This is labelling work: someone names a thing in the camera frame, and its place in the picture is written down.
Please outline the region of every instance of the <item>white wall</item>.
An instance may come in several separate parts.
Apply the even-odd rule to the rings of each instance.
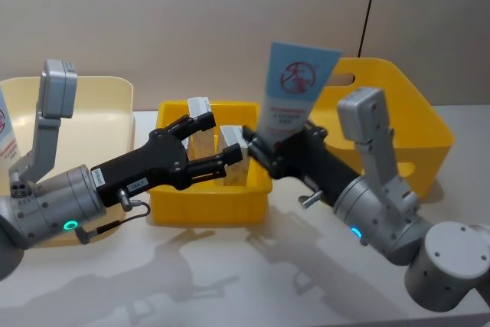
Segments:
[[[361,56],[392,60],[431,103],[490,103],[490,0],[373,0]]]
[[[188,96],[260,100],[272,40],[355,56],[368,0],[0,0],[0,80],[64,58],[116,75],[134,107]]]

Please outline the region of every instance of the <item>yellow basket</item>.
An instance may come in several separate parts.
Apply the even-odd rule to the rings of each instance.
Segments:
[[[359,87],[379,87],[386,94],[394,148],[401,175],[423,197],[436,179],[454,143],[452,133],[415,86],[391,62],[371,58],[342,58],[334,72],[354,74],[348,86],[327,86],[311,114],[312,121],[328,130],[328,149],[361,173],[361,157],[354,143],[344,139],[337,103]]]
[[[247,125],[253,129],[259,115],[257,103],[211,102],[218,126]],[[187,101],[166,101],[158,109],[157,128],[167,126],[188,114]],[[152,217],[156,224],[173,225],[245,225],[260,223],[267,209],[267,195],[272,181],[267,172],[250,160],[247,184],[224,186],[217,181],[205,181],[177,191],[162,185],[149,191]]]

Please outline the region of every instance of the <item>small yellow tray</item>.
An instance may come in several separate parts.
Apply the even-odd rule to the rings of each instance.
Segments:
[[[322,91],[312,121],[328,130],[328,149],[361,173],[361,157],[340,127],[337,103],[359,87],[379,87],[385,92],[394,148],[400,174],[423,197],[436,179],[454,138],[434,108],[391,62],[372,58],[342,58],[334,75],[354,74],[354,83],[329,86]]]
[[[257,103],[211,102],[217,127],[247,125],[256,128],[259,115]],[[188,114],[187,101],[165,101],[158,109],[157,128]],[[247,225],[260,223],[266,214],[267,195],[272,180],[254,160],[250,161],[247,184],[223,186],[218,181],[205,181],[177,191],[162,185],[149,191],[152,220],[160,225]]]
[[[39,77],[11,78],[0,82],[20,153],[32,148]],[[133,147],[134,117],[132,85],[117,77],[78,77],[71,119],[62,119],[54,168],[41,180],[85,164],[88,168],[123,155]],[[8,192],[8,175],[0,175],[0,195]],[[84,227],[92,230],[110,221],[122,220],[120,206],[107,208],[107,215]],[[95,237],[98,241],[113,231]],[[55,237],[43,247],[80,244],[74,232]]]

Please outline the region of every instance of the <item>table surface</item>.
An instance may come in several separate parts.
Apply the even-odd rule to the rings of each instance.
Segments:
[[[421,214],[433,222],[488,223],[490,106],[437,109],[456,143]],[[156,112],[135,117],[139,147],[155,126]],[[404,325],[408,319],[435,325],[442,317],[440,325],[482,325],[490,320],[490,309],[475,291],[448,313],[420,308],[404,288],[405,267],[360,246],[328,207],[302,210],[296,199],[306,193],[298,181],[276,181],[269,216],[258,227],[185,229],[140,219],[88,246],[28,250],[0,283],[0,325]]]

